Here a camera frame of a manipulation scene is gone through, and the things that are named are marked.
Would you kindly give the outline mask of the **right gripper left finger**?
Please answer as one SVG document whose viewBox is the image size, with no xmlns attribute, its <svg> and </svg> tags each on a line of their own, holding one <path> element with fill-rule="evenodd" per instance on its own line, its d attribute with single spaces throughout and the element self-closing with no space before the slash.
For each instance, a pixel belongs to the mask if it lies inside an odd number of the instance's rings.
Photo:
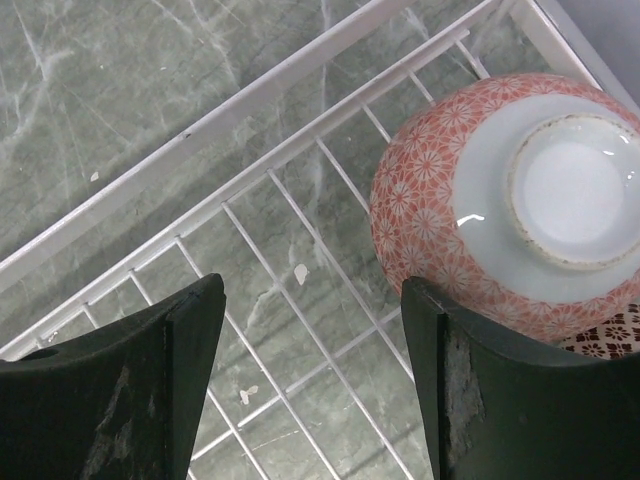
<svg viewBox="0 0 640 480">
<path fill-rule="evenodd" d="M 207 275 L 105 327 L 1 365 L 5 479 L 183 479 L 226 308 Z"/>
</svg>

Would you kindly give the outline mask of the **pink floral patterned bowl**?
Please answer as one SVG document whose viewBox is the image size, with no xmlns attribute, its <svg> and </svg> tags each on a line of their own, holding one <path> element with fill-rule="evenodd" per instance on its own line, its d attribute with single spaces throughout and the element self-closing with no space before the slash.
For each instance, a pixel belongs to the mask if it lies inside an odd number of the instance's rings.
<svg viewBox="0 0 640 480">
<path fill-rule="evenodd" d="M 499 324 L 562 341 L 639 294 L 639 119 L 564 76 L 478 81 L 392 138 L 370 220 L 395 289 L 424 278 Z"/>
</svg>

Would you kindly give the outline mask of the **brown lattice patterned bowl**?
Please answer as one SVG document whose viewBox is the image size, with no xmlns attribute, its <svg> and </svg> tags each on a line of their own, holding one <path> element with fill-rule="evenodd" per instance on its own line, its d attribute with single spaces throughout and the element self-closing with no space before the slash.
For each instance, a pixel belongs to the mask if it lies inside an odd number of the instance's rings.
<svg viewBox="0 0 640 480">
<path fill-rule="evenodd" d="M 573 353 L 610 360 L 638 353 L 639 341 L 639 304 L 631 303 L 623 312 L 558 346 Z"/>
</svg>

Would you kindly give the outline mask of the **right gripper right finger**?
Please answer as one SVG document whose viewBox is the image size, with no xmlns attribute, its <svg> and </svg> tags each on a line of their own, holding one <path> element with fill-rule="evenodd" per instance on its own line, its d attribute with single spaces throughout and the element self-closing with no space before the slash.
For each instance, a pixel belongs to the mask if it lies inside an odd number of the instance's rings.
<svg viewBox="0 0 640 480">
<path fill-rule="evenodd" d="M 404 281 L 401 316 L 437 479 L 635 479 L 639 356 L 542 343 Z"/>
</svg>

